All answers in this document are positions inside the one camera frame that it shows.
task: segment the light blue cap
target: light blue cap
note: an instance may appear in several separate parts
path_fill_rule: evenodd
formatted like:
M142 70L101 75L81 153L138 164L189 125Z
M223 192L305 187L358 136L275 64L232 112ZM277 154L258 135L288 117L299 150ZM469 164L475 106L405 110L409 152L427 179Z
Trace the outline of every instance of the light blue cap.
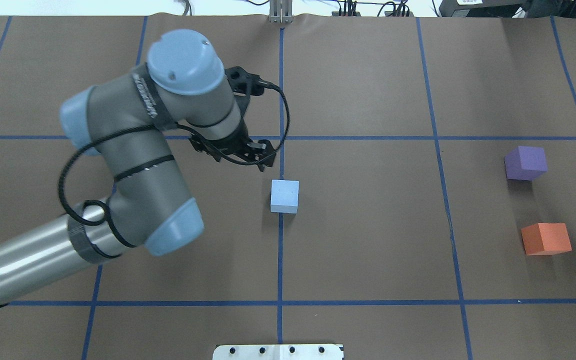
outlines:
M151 255L162 256L189 244L204 232L204 221L194 197L181 205L146 240Z
M179 95L210 92L224 79L224 64L208 39L190 29L166 32L148 51L150 77Z
M77 149L92 142L88 128L88 100L90 93L92 93L94 86L74 95L61 104L59 109L59 121L66 137L70 139L72 145ZM96 148L90 148L85 155L100 155Z

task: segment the white mounting plate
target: white mounting plate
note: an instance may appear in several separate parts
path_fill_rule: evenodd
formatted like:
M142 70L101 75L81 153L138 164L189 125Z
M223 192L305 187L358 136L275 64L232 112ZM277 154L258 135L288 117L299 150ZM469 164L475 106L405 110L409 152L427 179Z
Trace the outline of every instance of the white mounting plate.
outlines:
M212 360L343 360L342 344L221 345Z

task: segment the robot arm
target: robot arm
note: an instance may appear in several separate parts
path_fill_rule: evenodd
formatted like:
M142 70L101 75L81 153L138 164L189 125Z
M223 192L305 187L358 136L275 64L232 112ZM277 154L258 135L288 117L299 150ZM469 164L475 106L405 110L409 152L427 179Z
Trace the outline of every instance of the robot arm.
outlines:
M60 186L67 214L0 244L0 308L130 248L144 245L160 256L196 239L201 214L162 132L190 130L195 150L217 161L235 155L263 171L277 150L250 139L243 114L251 95L274 87L242 68L224 74L208 39L180 29L153 44L146 64L67 100L60 114L66 135L79 153L103 155L116 192L70 207ZM121 134L126 129L138 131Z

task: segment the silver metal tube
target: silver metal tube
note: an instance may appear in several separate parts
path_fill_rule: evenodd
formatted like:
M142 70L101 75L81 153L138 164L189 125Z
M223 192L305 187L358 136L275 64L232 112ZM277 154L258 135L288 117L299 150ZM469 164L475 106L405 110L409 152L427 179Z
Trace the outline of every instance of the silver metal tube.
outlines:
M89 220L102 216L103 211L96 206L84 212ZM63 215L0 244L0 306L93 265L73 248L68 219ZM126 249L107 224L86 227L86 234L108 255L119 255Z

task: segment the orange cube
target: orange cube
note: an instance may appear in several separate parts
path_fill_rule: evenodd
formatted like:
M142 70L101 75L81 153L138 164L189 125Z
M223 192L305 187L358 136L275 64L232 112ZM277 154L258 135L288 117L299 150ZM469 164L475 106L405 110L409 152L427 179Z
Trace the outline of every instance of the orange cube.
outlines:
M572 251L565 223L535 223L521 229L526 255L555 255Z

